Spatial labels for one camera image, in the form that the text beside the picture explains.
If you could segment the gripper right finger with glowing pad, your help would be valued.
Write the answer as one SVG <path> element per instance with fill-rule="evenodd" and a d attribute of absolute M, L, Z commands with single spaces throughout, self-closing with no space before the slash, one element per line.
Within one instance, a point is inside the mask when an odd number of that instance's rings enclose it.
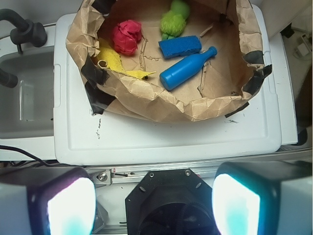
<path fill-rule="evenodd" d="M 223 235 L 311 235 L 313 164 L 222 163 L 213 182 L 212 209 Z"/>

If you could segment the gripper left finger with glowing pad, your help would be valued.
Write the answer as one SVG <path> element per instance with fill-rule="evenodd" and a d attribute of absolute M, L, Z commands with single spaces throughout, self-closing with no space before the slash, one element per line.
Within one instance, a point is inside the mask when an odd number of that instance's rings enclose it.
<path fill-rule="evenodd" d="M 90 235 L 95 186 L 79 166 L 0 170 L 2 235 Z"/>

